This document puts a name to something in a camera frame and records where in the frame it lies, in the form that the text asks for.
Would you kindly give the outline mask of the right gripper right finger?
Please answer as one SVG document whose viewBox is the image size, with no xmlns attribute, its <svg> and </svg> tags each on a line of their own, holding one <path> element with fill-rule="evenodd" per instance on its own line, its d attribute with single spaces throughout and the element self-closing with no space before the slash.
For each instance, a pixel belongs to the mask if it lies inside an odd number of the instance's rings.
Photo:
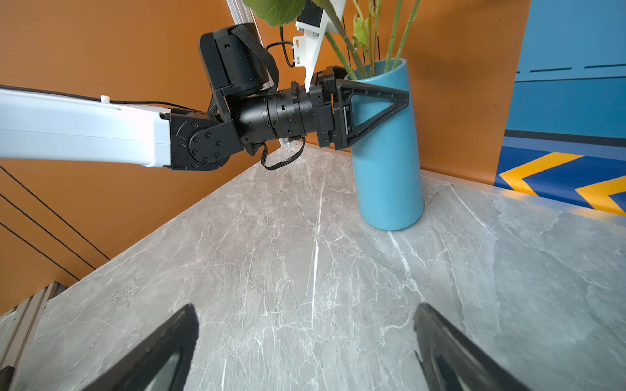
<svg viewBox="0 0 626 391">
<path fill-rule="evenodd" d="M 429 390 L 527 390 L 428 303 L 417 306 L 417 359 Z"/>
</svg>

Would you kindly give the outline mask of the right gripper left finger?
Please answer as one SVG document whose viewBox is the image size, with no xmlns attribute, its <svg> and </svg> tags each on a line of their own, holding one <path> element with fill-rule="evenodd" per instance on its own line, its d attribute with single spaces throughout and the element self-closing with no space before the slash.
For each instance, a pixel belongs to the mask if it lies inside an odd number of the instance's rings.
<svg viewBox="0 0 626 391">
<path fill-rule="evenodd" d="M 187 304 L 86 390 L 182 390 L 199 336 L 194 305 Z"/>
</svg>

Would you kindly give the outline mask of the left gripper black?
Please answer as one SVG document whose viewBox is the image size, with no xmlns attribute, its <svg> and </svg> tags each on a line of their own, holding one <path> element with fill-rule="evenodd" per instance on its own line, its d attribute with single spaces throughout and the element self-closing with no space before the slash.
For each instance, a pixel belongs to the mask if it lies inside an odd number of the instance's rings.
<svg viewBox="0 0 626 391">
<path fill-rule="evenodd" d="M 311 102 L 321 148 L 351 148 L 409 105 L 407 91 L 343 80 L 345 76 L 344 68 L 330 66 L 312 78 Z"/>
</svg>

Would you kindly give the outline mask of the large pink peony stem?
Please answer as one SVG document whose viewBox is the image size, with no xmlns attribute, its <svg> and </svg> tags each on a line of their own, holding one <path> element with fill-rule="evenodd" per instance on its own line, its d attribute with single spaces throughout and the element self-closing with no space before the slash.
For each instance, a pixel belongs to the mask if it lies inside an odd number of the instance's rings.
<svg viewBox="0 0 626 391">
<path fill-rule="evenodd" d="M 361 57 L 359 56 L 358 51 L 355 49 L 352 40 L 348 37 L 347 31 L 342 24 L 342 19 L 338 16 L 334 5 L 331 3 L 330 0 L 313 0 L 313 3 L 324 10 L 324 12 L 327 14 L 330 21 L 332 22 L 333 26 L 337 29 L 337 34 L 345 42 L 347 50 L 350 52 L 350 55 L 354 59 L 355 65 L 358 69 L 358 73 L 356 75 L 361 78 L 366 78 L 367 73 L 365 70 L 365 66 L 361 61 Z"/>
</svg>

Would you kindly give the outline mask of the teal cylinder vase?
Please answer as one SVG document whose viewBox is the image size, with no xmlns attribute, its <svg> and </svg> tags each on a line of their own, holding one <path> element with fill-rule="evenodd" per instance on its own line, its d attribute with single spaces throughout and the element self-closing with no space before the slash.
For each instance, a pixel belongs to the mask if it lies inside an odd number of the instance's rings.
<svg viewBox="0 0 626 391">
<path fill-rule="evenodd" d="M 400 231 L 417 222 L 424 199 L 412 96 L 405 109 L 350 151 L 363 220 L 383 231 Z"/>
</svg>

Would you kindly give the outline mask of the pale pink flower spray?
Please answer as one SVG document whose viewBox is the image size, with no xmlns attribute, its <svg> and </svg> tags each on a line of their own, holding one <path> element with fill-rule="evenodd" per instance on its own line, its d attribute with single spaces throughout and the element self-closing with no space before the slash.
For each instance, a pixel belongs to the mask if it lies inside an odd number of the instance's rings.
<svg viewBox="0 0 626 391">
<path fill-rule="evenodd" d="M 417 19 L 417 10 L 418 10 L 421 2 L 422 2 L 421 0 L 416 0 L 414 5 L 413 5 L 412 13 L 411 13 L 411 15 L 410 15 L 410 17 L 409 17 L 409 19 L 407 21 L 407 24 L 405 26 L 405 29 L 404 29 L 404 32 L 403 32 L 403 36 L 402 36 L 402 39 L 401 39 L 400 44 L 399 44 L 399 49 L 397 50 L 397 53 L 396 53 L 396 56 L 395 56 L 395 59 L 394 59 L 394 63 L 393 63 L 393 67 L 392 67 L 393 69 L 396 69 L 399 66 L 399 63 L 400 63 L 400 60 L 401 60 L 401 56 L 402 56 L 403 51 L 404 51 L 404 47 L 406 46 L 406 43 L 407 43 L 407 41 L 409 39 L 410 31 L 412 29 L 412 26 L 413 26 L 414 22 Z"/>
</svg>

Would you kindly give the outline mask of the orange poppy stem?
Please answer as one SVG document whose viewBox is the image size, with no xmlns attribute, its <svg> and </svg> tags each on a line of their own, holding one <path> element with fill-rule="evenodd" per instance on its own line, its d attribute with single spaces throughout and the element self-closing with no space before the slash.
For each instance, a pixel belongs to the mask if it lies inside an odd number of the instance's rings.
<svg viewBox="0 0 626 391">
<path fill-rule="evenodd" d="M 360 6 L 359 1 L 353 2 L 356 13 L 353 18 L 353 42 L 362 51 L 368 70 L 363 71 L 363 78 L 376 75 L 376 62 L 380 59 L 378 50 L 378 26 L 383 1 L 368 1 L 367 7 Z"/>
</svg>

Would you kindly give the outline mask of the pink carnation flower stem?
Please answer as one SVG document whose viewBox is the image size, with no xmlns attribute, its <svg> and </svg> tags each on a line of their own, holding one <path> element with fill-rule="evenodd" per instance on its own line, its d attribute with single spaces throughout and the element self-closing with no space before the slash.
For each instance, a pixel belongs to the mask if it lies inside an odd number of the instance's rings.
<svg viewBox="0 0 626 391">
<path fill-rule="evenodd" d="M 391 36 L 390 36 L 389 45 L 388 45 L 388 49 L 386 53 L 386 60 L 385 60 L 385 68 L 384 68 L 385 73 L 391 70 L 391 56 L 392 56 L 392 51 L 393 51 L 394 44 L 395 44 L 395 37 L 396 37 L 398 26 L 399 26 L 399 18 L 400 18 L 401 11 L 402 11 L 402 4 L 403 4 L 402 0 L 395 1 L 394 19 L 393 19 L 393 23 L 391 27 Z"/>
</svg>

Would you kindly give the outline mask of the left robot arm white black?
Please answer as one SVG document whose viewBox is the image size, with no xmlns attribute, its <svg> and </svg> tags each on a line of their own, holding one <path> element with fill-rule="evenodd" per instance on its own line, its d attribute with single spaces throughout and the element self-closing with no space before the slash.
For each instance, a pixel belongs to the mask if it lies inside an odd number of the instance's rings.
<svg viewBox="0 0 626 391">
<path fill-rule="evenodd" d="M 278 87 L 279 71 L 252 23 L 204 34 L 208 112 L 13 86 L 1 89 L 4 159 L 93 161 L 213 171 L 233 155 L 266 158 L 270 141 L 352 147 L 409 105 L 409 93 L 347 78 L 330 67 L 314 85 Z"/>
</svg>

